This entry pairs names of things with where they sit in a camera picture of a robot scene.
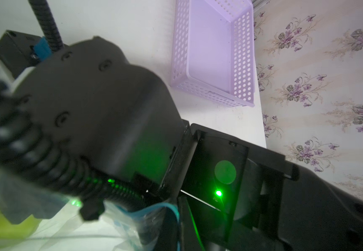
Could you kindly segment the clear zip-top plastic bag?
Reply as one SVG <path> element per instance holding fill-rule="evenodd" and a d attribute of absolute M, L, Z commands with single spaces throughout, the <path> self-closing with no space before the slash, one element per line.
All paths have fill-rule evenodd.
<path fill-rule="evenodd" d="M 42 220 L 23 240 L 0 240 L 0 251 L 151 251 L 162 224 L 178 227 L 179 210 L 160 203 L 127 213 L 111 203 L 99 220 L 85 221 L 82 203 L 26 184 L 0 169 L 0 211 L 14 224 L 33 215 Z"/>

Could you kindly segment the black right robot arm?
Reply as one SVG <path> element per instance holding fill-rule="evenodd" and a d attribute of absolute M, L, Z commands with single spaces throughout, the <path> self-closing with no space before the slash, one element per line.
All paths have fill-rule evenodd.
<path fill-rule="evenodd" d="M 95 37 L 69 47 L 47 1 L 29 2 L 51 55 L 9 96 L 0 168 L 82 202 L 112 202 L 159 251 L 363 251 L 363 201 L 284 156 L 180 114 L 163 81 Z"/>

